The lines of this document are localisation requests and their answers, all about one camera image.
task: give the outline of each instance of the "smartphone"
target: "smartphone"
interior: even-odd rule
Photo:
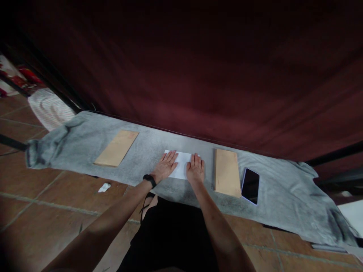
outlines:
[[[242,197],[257,205],[258,187],[260,184],[260,175],[251,169],[245,168],[241,185]]]

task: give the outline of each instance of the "tiled floor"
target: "tiled floor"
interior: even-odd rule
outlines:
[[[0,133],[26,142],[47,131],[17,95],[0,99]],[[0,155],[14,152],[0,145]],[[30,170],[22,152],[0,156],[0,205],[2,238],[22,271],[40,271],[78,233],[123,194],[128,186],[115,181],[105,193],[106,180],[54,169]],[[141,203],[96,272],[114,272],[140,226]],[[226,215],[257,271],[362,271],[347,254],[312,250],[297,235],[265,229],[254,221]]]

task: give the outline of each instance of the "black wristwatch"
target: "black wristwatch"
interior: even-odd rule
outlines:
[[[150,181],[151,184],[152,184],[152,188],[154,189],[155,186],[156,186],[156,182],[154,180],[154,178],[151,176],[151,175],[148,175],[146,174],[144,177],[143,177],[144,180],[147,180],[147,181]]]

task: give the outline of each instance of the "person's right hand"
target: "person's right hand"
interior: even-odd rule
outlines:
[[[189,183],[204,181],[204,161],[198,154],[192,154],[190,162],[186,164],[186,177]]]

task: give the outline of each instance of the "dark red curtain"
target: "dark red curtain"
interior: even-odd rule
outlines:
[[[306,161],[363,139],[362,11],[360,1],[34,0],[17,19],[98,111]]]

